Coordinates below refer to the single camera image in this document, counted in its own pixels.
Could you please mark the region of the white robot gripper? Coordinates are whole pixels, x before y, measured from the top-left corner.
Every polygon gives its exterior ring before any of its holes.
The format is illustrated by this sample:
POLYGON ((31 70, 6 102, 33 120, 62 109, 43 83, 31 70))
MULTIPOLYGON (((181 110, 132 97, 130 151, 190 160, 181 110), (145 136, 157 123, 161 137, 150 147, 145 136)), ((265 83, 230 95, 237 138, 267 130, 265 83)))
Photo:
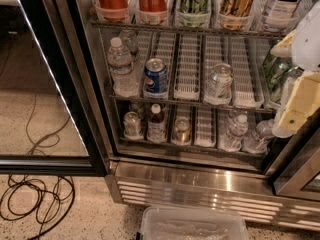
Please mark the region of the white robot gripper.
POLYGON ((320 108, 320 1, 317 1, 295 30, 274 45, 270 53, 291 57, 307 72, 295 80, 293 90, 279 120, 285 131, 297 132, 320 108))

